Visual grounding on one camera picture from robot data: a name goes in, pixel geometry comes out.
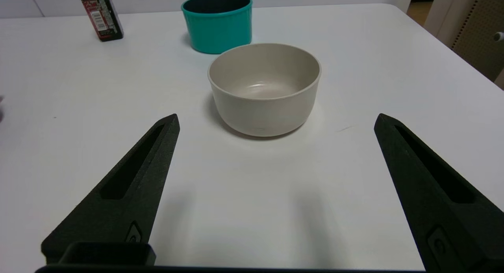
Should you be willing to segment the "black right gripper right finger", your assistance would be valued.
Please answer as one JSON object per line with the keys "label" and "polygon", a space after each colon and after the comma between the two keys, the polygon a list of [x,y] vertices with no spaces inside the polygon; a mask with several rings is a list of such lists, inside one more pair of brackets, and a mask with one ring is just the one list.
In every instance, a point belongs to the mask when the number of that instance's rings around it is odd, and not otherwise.
{"label": "black right gripper right finger", "polygon": [[504,214],[407,126],[374,132],[427,272],[502,273]]}

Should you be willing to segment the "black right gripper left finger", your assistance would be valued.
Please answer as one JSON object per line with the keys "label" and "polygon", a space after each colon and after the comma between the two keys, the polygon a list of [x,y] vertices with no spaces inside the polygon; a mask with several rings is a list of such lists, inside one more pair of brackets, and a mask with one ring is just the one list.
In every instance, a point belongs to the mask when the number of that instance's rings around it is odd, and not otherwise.
{"label": "black right gripper left finger", "polygon": [[43,240],[47,264],[153,264],[149,238],[180,133],[158,120]]}

